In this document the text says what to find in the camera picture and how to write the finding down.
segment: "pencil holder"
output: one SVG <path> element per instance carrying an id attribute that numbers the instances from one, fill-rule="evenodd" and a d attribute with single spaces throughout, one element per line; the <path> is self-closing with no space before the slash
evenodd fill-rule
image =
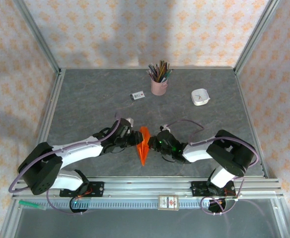
<path id="1" fill-rule="evenodd" d="M 167 81 L 168 79 L 163 83 L 157 83 L 154 80 L 151 80 L 151 92 L 157 96 L 165 94 L 168 86 Z"/>

